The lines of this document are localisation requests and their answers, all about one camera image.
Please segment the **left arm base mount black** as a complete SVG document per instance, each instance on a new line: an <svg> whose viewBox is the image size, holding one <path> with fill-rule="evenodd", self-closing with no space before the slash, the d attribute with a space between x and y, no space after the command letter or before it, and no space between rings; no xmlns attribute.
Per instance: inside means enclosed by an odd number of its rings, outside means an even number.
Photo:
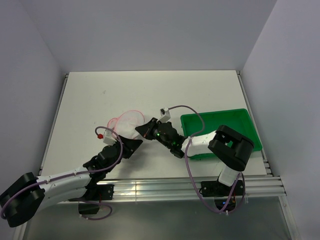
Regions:
<svg viewBox="0 0 320 240"><path fill-rule="evenodd" d="M113 199L114 185L113 184L98 184L92 189L88 189L84 196L80 197L78 204L78 213L82 218L98 221L108 218L112 212L112 207L105 201ZM109 209L109 213L105 216L92 217L91 215L96 215L102 207Z"/></svg>

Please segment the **white cloth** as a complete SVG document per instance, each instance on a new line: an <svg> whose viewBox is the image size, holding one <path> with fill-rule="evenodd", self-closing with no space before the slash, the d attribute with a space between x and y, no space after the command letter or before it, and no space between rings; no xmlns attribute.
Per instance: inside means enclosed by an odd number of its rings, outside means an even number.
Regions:
<svg viewBox="0 0 320 240"><path fill-rule="evenodd" d="M117 134L127 138L127 139L135 139L138 137L139 133L135 130L135 127L138 125L130 122L119 123L117 125Z"/></svg>

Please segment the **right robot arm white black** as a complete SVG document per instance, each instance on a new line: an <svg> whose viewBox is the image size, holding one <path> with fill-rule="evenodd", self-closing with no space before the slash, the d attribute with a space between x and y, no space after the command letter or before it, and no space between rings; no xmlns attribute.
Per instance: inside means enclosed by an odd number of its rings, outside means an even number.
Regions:
<svg viewBox="0 0 320 240"><path fill-rule="evenodd" d="M152 118L135 130L146 140L156 140L177 158L214 154L224 164L216 183L217 191L229 194L239 173L243 172L254 149L254 142L226 125L199 136L182 136L172 123Z"/></svg>

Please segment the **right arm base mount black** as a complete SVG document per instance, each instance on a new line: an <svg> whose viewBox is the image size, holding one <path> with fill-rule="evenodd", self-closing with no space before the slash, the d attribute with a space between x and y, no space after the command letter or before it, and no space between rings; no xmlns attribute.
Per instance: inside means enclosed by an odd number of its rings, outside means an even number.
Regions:
<svg viewBox="0 0 320 240"><path fill-rule="evenodd" d="M221 210L227 202L232 186L226 186L217 180L207 180L200 182L199 193L204 198L218 198L214 201L218 210ZM245 187L243 180L238 180L231 198L224 209L224 212L232 212L245 202Z"/></svg>

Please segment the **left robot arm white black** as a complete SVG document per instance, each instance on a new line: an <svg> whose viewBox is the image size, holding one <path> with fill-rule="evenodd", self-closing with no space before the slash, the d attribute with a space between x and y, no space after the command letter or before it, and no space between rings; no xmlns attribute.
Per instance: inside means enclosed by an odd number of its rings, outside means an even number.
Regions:
<svg viewBox="0 0 320 240"><path fill-rule="evenodd" d="M81 167L49 176L35 176L32 172L23 174L0 195L0 217L15 228L57 203L92 200L98 193L97 183L122 159L129 159L142 143L141 139L121 136Z"/></svg>

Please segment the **mesh laundry bag pink trim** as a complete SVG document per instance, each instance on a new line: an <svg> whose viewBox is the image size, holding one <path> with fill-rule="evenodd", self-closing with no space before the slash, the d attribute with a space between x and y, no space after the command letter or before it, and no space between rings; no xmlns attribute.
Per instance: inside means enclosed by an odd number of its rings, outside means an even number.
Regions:
<svg viewBox="0 0 320 240"><path fill-rule="evenodd" d="M136 127L145 124L145 116L138 110L128 110L119 117L109 120L107 127L116 132L119 136L127 139L135 139L139 133Z"/></svg>

